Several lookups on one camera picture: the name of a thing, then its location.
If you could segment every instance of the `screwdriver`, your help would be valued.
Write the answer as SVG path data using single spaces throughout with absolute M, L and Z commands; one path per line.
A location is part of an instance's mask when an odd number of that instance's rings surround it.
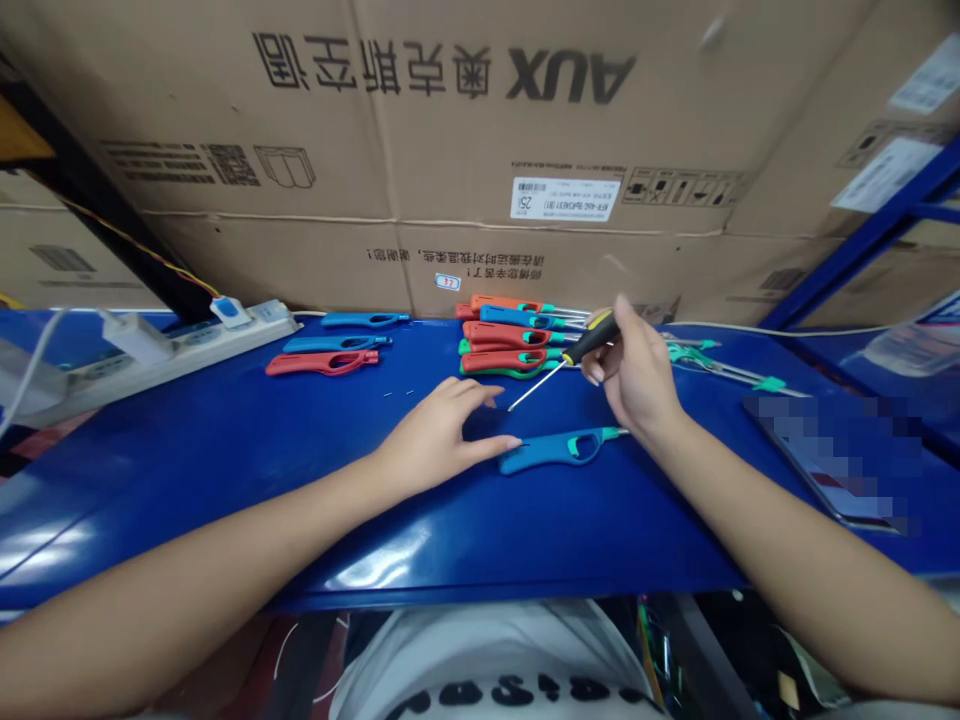
M 545 375 L 544 378 L 534 385 L 532 388 L 527 390 L 523 395 L 520 396 L 520 399 L 513 403 L 510 407 L 507 408 L 507 412 L 513 412 L 513 409 L 523 402 L 528 395 L 533 393 L 538 387 L 543 385 L 547 380 L 553 377 L 554 373 L 557 372 L 562 367 L 576 365 L 581 360 L 583 356 L 588 352 L 596 350 L 599 347 L 603 347 L 608 342 L 613 340 L 620 334 L 620 328 L 617 327 L 617 321 L 613 317 L 613 310 L 607 310 L 605 313 L 600 315 L 598 318 L 593 320 L 583 331 L 583 335 L 580 336 L 580 339 L 577 340 L 573 345 L 566 348 L 561 357 L 563 362 L 557 365 L 549 374 Z

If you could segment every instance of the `power strip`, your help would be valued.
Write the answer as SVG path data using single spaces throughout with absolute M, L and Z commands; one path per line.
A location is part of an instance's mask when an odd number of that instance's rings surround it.
M 301 327 L 279 300 L 247 308 L 253 322 L 237 328 L 209 325 L 174 339 L 174 356 L 158 365 L 141 365 L 117 355 L 67 374 L 67 396 L 59 405 L 18 415 L 17 425 L 42 428 L 103 407 L 143 390 L 214 365 L 292 335 Z

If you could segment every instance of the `forearm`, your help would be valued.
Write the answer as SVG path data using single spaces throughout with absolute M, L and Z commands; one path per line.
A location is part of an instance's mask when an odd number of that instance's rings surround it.
M 150 702 L 330 545 L 402 498 L 364 458 L 172 540 L 0 631 L 0 716 L 80 717 Z
M 872 694 L 960 701 L 960 619 L 924 583 L 692 420 L 644 444 L 826 667 Z

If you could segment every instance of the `hand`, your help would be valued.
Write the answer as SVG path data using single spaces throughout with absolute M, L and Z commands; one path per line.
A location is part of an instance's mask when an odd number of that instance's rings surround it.
M 463 423 L 481 405 L 496 407 L 502 387 L 447 378 L 400 421 L 374 453 L 409 495 L 428 490 L 483 460 L 519 447 L 511 435 L 464 442 Z
M 654 435 L 673 432 L 687 415 L 677 398 L 670 356 L 660 333 L 634 312 L 623 295 L 617 297 L 613 312 L 620 338 L 612 347 L 585 356 L 582 371 L 594 385 L 603 383 L 617 420 L 646 444 Z

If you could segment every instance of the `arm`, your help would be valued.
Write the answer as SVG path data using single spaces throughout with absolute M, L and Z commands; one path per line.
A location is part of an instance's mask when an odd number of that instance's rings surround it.
M 448 378 L 372 455 L 171 540 L 0 629 L 0 717 L 98 717 L 153 701 L 358 525 L 516 447 L 460 429 L 503 388 Z
M 734 455 L 680 407 L 663 339 L 618 300 L 604 379 L 643 444 L 803 645 L 872 695 L 960 704 L 960 618 L 923 582 Z

